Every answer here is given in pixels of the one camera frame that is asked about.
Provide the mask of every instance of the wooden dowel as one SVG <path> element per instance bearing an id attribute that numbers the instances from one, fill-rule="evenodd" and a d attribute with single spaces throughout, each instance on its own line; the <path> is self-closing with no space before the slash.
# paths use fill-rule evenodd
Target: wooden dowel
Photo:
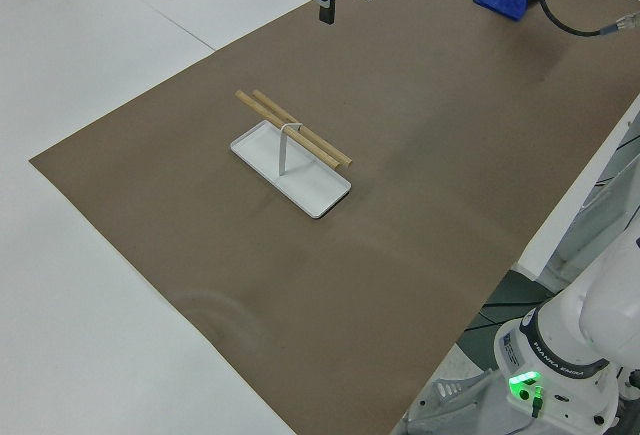
<path id="1" fill-rule="evenodd" d="M 268 109 L 260 105 L 253 98 L 251 98 L 249 95 L 244 93 L 242 90 L 238 90 L 236 92 L 236 98 L 241 102 L 243 102 L 248 107 L 250 107 L 251 109 L 253 109 L 253 111 L 255 111 L 262 118 L 271 122 L 271 124 L 274 125 L 276 128 L 280 129 L 284 125 L 282 120 L 276 117 Z M 333 170 L 338 168 L 338 165 L 340 165 L 340 162 L 338 162 L 335 158 L 333 158 L 331 155 L 329 155 L 327 152 L 325 152 L 321 148 L 317 147 L 313 142 L 307 140 L 297 130 L 291 127 L 285 127 L 284 132 L 293 140 L 295 140 L 300 145 L 302 145 L 304 148 L 306 148 L 311 153 L 313 153 L 320 160 L 322 160 L 325 164 L 330 166 Z"/>
<path id="2" fill-rule="evenodd" d="M 275 113 L 281 120 L 284 120 L 287 123 L 300 123 L 298 122 L 298 120 L 295 119 L 293 115 L 291 115 L 284 108 L 282 108 L 276 102 L 274 102 L 269 97 L 267 97 L 260 90 L 254 90 L 251 93 L 253 94 L 254 97 L 256 97 L 264 105 L 266 105 L 267 108 L 272 110 L 273 113 Z M 353 160 L 347 157 L 344 153 L 342 153 L 336 147 L 331 145 L 329 142 L 327 142 L 325 139 L 317 135 L 315 132 L 312 132 L 309 128 L 305 127 L 304 125 L 300 127 L 300 133 L 304 135 L 306 138 L 308 138 L 309 140 L 311 140 L 313 143 L 315 143 L 322 150 L 327 152 L 329 155 L 331 155 L 333 158 L 338 160 L 342 165 L 348 167 L 353 162 Z"/>

